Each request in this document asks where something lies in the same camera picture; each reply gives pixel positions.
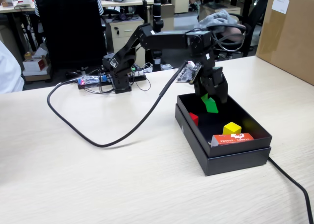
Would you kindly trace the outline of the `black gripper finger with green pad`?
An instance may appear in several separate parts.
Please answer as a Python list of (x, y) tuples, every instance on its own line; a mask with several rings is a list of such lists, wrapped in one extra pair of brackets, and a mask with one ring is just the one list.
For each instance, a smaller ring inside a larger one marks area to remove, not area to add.
[(222, 67), (213, 67), (212, 79), (215, 89), (215, 98), (218, 99), (221, 104), (225, 104), (228, 100), (228, 83)]

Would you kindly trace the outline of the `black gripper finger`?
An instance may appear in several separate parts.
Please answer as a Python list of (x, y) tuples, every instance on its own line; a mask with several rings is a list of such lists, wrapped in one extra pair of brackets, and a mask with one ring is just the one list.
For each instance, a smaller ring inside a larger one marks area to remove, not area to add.
[(214, 99), (207, 92), (207, 90), (205, 89), (205, 87), (202, 84), (200, 84), (200, 96), (201, 96), (201, 100), (204, 104), (214, 103)]

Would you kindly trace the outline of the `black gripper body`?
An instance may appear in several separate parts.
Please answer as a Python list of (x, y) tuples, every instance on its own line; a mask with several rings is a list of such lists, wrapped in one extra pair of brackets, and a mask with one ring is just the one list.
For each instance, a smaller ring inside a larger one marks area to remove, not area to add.
[(200, 84), (202, 84), (202, 78), (209, 78), (212, 68), (215, 66), (215, 59), (199, 58), (195, 59), (193, 62), (196, 66), (201, 67), (193, 81), (195, 93), (197, 96), (200, 96)]

